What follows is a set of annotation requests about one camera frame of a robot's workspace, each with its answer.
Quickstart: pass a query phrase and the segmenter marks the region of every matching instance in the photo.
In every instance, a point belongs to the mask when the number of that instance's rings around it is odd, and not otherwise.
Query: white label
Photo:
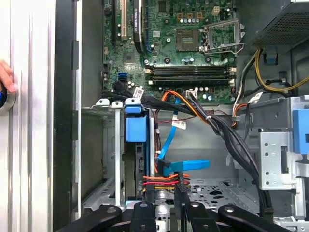
[[[141,99],[141,97],[143,96],[143,93],[144,93],[143,89],[136,87],[135,90],[134,90],[134,93],[133,93],[133,97]]]
[[[177,115],[173,115],[172,119],[172,126],[175,126],[179,129],[185,130],[186,129],[186,123],[184,121],[176,121],[178,120]]]

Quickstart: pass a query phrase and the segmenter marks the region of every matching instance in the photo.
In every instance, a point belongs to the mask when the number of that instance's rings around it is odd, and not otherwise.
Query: green circuit board
[[[116,14],[112,0],[105,0],[104,8],[108,14],[104,16],[104,76],[103,90],[112,90],[112,84],[118,80],[119,73],[127,73],[125,86],[132,93],[135,87],[141,87],[144,93],[161,98],[164,91],[173,89],[185,94],[186,90],[196,90],[197,98],[203,104],[231,104],[234,87],[225,84],[185,84],[175,86],[150,85],[147,81],[149,66],[235,66],[233,53],[205,55],[198,49],[203,42],[200,30],[204,25],[233,19],[232,0],[145,0],[144,4],[144,39],[145,52],[138,53],[133,41],[133,0],[127,0],[127,36],[120,36],[122,23],[122,4],[124,0],[116,0]],[[214,7],[220,12],[214,13]],[[117,33],[116,41],[112,34]],[[232,26],[215,30],[214,44],[232,43],[234,29]]]

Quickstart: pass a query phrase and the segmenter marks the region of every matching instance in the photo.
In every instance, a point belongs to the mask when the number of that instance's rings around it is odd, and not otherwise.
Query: power supply fan grill
[[[254,45],[294,45],[309,37],[309,12],[293,12],[283,15]]]

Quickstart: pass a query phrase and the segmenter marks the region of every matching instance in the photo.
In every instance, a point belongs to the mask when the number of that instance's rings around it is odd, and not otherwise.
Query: motherboard
[[[233,0],[105,0],[103,90],[231,104],[240,27]]]

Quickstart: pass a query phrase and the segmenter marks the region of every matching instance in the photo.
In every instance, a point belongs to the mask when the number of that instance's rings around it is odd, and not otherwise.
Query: finger
[[[7,74],[2,65],[0,65],[0,81],[9,92],[14,93],[17,91],[16,86],[13,84],[12,78]]]
[[[9,76],[13,75],[13,71],[10,66],[3,59],[0,59],[0,64],[3,66],[4,70],[7,72]]]

